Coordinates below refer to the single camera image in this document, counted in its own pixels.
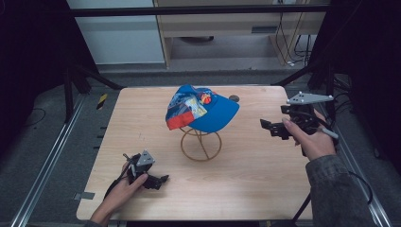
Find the sleeve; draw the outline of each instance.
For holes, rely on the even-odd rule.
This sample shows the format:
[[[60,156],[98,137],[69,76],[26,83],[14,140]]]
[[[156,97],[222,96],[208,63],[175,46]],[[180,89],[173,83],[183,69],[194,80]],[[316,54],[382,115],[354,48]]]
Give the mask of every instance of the sleeve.
[[[102,227],[102,226],[91,220],[87,220],[83,227]]]
[[[337,155],[306,165],[314,226],[376,226],[367,200]]]

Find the wire hat stand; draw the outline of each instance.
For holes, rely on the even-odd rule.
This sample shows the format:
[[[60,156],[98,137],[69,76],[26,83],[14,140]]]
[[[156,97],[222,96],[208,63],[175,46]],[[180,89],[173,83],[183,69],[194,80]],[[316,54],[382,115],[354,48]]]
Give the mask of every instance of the wire hat stand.
[[[198,130],[195,130],[192,128],[189,128],[188,130],[184,130],[183,128],[180,128],[180,130],[183,131],[183,138],[181,139],[181,150],[182,150],[183,154],[190,160],[197,161],[197,162],[207,162],[207,161],[210,161],[210,160],[216,158],[218,156],[218,154],[220,153],[222,142],[221,142],[221,138],[217,132],[204,132],[204,131],[198,131]],[[215,143],[213,148],[209,148],[209,146],[207,146],[205,144],[206,136],[207,136],[207,138],[211,138],[211,137],[213,137],[213,134],[218,139],[218,145],[216,146],[216,143]],[[201,154],[200,152],[197,152],[198,150],[193,150],[191,152],[188,148],[184,148],[184,138],[186,137],[186,135],[191,135],[191,136],[197,137],[197,139],[200,143],[201,149],[203,151],[203,154]]]

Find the gray floor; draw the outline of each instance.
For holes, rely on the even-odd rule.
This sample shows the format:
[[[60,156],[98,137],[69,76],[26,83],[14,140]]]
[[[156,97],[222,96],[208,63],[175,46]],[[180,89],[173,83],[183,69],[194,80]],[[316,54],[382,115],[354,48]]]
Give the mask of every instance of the gray floor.
[[[104,76],[125,86],[179,86],[184,83],[267,85],[286,78],[303,64],[300,61],[295,66],[280,65],[269,40],[263,36],[215,37],[212,42],[176,39],[168,69],[142,69]],[[93,89],[89,95],[75,92],[75,101],[83,100],[80,114],[30,214],[30,225],[82,223],[76,218],[78,201],[74,196],[84,190],[97,147],[101,145],[101,135],[105,131],[102,127],[107,127],[118,97],[118,91],[92,79],[90,82]],[[287,86],[288,96],[299,90],[306,92],[306,82],[307,76],[304,76]],[[97,102],[105,93],[108,94],[105,105],[97,110]],[[346,97],[342,97],[339,104],[345,100]],[[374,157],[366,132],[357,117],[349,112],[352,106],[344,108],[339,110],[337,127],[345,138],[346,147],[352,151],[375,192],[375,199],[384,208],[392,225],[401,226],[401,177],[389,161]],[[64,110],[62,86],[38,96],[35,110],[26,122],[33,125],[23,128],[11,147],[12,155],[1,161],[0,226],[9,226],[40,174],[63,127]]]

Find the wall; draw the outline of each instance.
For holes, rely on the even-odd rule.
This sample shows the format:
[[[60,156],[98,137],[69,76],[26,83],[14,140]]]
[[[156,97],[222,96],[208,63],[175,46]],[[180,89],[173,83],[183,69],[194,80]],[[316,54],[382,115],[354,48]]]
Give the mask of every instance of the wall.
[[[71,9],[153,7],[151,0],[67,0]],[[165,64],[155,16],[76,18],[99,71]]]

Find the hat stand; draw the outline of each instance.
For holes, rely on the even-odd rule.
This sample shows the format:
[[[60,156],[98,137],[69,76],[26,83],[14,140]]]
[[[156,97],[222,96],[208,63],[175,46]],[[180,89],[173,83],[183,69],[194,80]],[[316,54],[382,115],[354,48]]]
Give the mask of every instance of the hat stand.
[[[180,130],[184,132],[183,138],[181,139],[181,150],[183,151],[183,154],[187,158],[189,158],[190,160],[198,161],[198,162],[206,162],[206,161],[214,159],[220,153],[220,151],[221,151],[221,138],[220,138],[220,136],[218,135],[217,132],[204,132],[204,131],[198,131],[198,130],[195,130],[195,129],[192,129],[192,128],[190,128],[188,131],[185,131],[184,129],[180,129]],[[204,139],[203,137],[205,137],[207,135],[211,135],[211,134],[215,134],[218,137],[218,142],[219,142],[218,150],[216,150],[212,155],[210,155],[210,153],[211,153],[210,150],[209,150],[209,153],[208,153],[208,151],[206,150],[205,145],[203,144],[203,139]],[[192,136],[197,136],[198,137],[198,140],[199,140],[201,148],[202,148],[202,150],[204,152],[205,158],[195,158],[192,155],[189,155],[187,151],[185,151],[185,149],[183,148],[183,139],[185,138],[186,135],[192,135]]]

